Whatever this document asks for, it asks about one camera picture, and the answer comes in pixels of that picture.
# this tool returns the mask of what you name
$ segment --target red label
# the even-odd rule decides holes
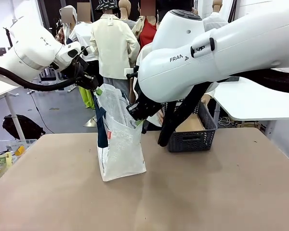
[[[111,139],[111,131],[108,131],[107,137],[108,137],[109,140]]]

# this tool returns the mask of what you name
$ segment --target black backpack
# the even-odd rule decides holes
[[[26,140],[38,139],[42,135],[46,134],[43,128],[41,128],[31,119],[25,117],[24,115],[16,115],[16,116],[18,118],[20,127],[23,130]],[[17,130],[16,130],[16,127],[15,127],[15,124],[11,115],[4,117],[2,127],[5,130],[7,130],[8,133],[10,133],[14,138],[19,139],[19,135],[17,133]]]

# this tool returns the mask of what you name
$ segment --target brown tabletop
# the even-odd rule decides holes
[[[96,134],[43,136],[0,179],[0,231],[289,231],[289,159],[258,130],[192,154],[157,137],[146,173],[103,182]]]

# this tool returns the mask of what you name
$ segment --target table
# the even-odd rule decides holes
[[[271,90],[249,79],[223,82],[215,89],[214,114],[218,121],[220,107],[238,121],[268,120],[266,135],[270,138],[277,120],[289,119],[289,93]]]
[[[12,102],[11,102],[11,99],[10,99],[10,96],[15,96],[15,95],[10,94],[9,92],[14,90],[14,89],[16,89],[16,88],[18,88],[18,87],[0,81],[0,98],[2,96],[5,97],[6,103],[7,103],[8,107],[9,107],[10,112],[11,112],[11,116],[12,116],[13,122],[15,124],[15,127],[16,127],[17,133],[19,135],[19,138],[21,140],[25,140],[24,133],[23,133],[21,127],[20,127],[18,118],[17,118],[17,116],[15,114],[15,111],[14,111],[14,109],[12,107]]]
[[[0,231],[289,231],[289,159],[255,128],[170,154],[142,136],[147,172],[103,182],[96,133],[42,136],[0,179]]]

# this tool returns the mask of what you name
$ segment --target red top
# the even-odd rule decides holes
[[[144,20],[144,27],[140,33],[140,49],[142,49],[146,44],[153,41],[154,35],[156,33],[156,24],[152,25],[148,22],[147,18]]]

